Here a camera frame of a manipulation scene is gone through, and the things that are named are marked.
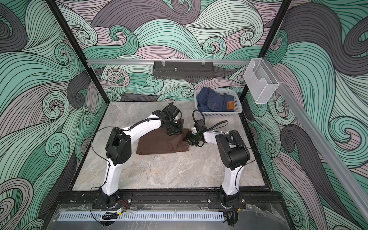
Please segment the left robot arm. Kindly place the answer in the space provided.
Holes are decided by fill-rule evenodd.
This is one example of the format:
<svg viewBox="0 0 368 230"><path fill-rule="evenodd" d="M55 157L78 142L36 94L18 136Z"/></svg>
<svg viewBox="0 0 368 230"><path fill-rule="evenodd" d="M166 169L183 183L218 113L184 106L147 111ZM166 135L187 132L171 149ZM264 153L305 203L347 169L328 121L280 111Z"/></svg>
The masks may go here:
<svg viewBox="0 0 368 230"><path fill-rule="evenodd" d="M104 182L99 189L99 199L108 209L114 208L118 203L118 185L122 166L132 155L132 144L149 132L163 128L168 135L182 133L183 121L172 118L164 119L151 114L146 119L130 127L120 129L114 127L106 144L107 168Z"/></svg>

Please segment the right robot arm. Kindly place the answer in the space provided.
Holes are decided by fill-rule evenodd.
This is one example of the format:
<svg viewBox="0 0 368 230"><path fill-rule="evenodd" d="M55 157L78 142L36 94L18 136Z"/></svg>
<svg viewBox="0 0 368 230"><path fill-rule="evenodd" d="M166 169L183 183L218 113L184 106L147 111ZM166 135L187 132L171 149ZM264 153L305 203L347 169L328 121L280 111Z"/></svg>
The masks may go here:
<svg viewBox="0 0 368 230"><path fill-rule="evenodd" d="M242 171L251 155L236 130L227 133L220 131L189 131L183 139L191 146L202 147L205 143L215 144L222 163L225 166L224 180L221 185L220 202L224 207L235 205L239 198L239 185Z"/></svg>

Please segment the brown trousers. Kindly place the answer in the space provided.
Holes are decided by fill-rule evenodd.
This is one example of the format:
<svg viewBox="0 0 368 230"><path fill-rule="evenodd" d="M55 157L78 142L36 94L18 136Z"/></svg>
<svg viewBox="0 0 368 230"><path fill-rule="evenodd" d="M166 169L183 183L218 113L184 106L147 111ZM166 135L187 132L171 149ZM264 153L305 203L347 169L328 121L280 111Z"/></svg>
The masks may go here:
<svg viewBox="0 0 368 230"><path fill-rule="evenodd" d="M155 129L142 136L138 142L136 154L153 155L186 152L189 144L183 139L189 129L184 128L182 134L169 136L163 128Z"/></svg>

